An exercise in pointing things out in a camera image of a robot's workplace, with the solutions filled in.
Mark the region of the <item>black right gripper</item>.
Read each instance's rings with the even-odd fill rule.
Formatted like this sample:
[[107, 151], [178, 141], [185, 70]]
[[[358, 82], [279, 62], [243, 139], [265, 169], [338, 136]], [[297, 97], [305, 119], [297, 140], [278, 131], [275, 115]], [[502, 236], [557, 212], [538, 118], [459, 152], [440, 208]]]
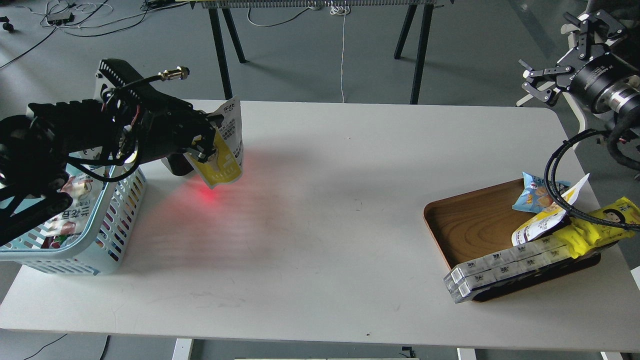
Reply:
[[[564, 93], [574, 96], [592, 113], [637, 109], [638, 89], [630, 84], [630, 78], [638, 75], [638, 69], [612, 50], [627, 38], [628, 27], [603, 9], [578, 17], [565, 12], [563, 18], [573, 27], [568, 31], [569, 51], [556, 66], [539, 70], [519, 59], [525, 69], [522, 89], [549, 107], [555, 106]], [[598, 57], [596, 45], [603, 46], [604, 55]], [[589, 63], [581, 68], [581, 62]]]

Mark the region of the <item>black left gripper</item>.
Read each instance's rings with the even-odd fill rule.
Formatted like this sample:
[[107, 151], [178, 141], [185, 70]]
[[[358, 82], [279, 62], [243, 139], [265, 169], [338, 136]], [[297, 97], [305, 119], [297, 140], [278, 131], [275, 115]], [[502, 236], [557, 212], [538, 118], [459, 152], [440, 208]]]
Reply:
[[[107, 58], [99, 61], [97, 75], [96, 98], [131, 126], [142, 164], [174, 153], [206, 164], [218, 154], [215, 139], [226, 117], [213, 112], [204, 116], [192, 103], [153, 88], [155, 81], [185, 80], [190, 75], [187, 66], [144, 77], [127, 61]], [[204, 131], [206, 126], [216, 131]]]

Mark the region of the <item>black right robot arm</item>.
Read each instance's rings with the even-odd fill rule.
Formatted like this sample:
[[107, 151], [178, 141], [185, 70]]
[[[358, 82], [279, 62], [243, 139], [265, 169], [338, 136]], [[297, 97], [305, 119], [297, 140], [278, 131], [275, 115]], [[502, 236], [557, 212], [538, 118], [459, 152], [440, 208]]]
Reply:
[[611, 50], [610, 44], [624, 38], [627, 28], [603, 9], [564, 18], [576, 27], [577, 39], [556, 66], [535, 70], [525, 61], [522, 89], [544, 104], [556, 104], [558, 94], [570, 95], [592, 114], [612, 113], [606, 130], [586, 129], [563, 142], [548, 160], [543, 174], [544, 184], [552, 200], [572, 217], [602, 226], [637, 231], [638, 224], [599, 219], [576, 209], [562, 198], [556, 186], [556, 171], [570, 147], [592, 136], [604, 136], [606, 148], [618, 164], [638, 170], [639, 162], [622, 153], [620, 144], [639, 136], [639, 89], [632, 84], [639, 71]]

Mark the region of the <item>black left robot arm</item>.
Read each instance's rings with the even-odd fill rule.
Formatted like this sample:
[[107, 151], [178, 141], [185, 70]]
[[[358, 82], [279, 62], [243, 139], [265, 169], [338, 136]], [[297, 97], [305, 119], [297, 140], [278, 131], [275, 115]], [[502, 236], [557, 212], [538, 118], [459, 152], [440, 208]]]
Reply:
[[62, 187], [67, 166], [106, 183], [162, 158], [176, 176], [190, 172], [178, 155], [205, 163], [218, 153], [221, 114], [197, 111], [185, 100], [157, 91], [154, 81], [185, 79], [185, 66], [143, 77], [127, 61], [99, 62], [92, 99], [30, 103], [27, 114], [1, 121], [1, 244], [6, 245], [73, 202]]

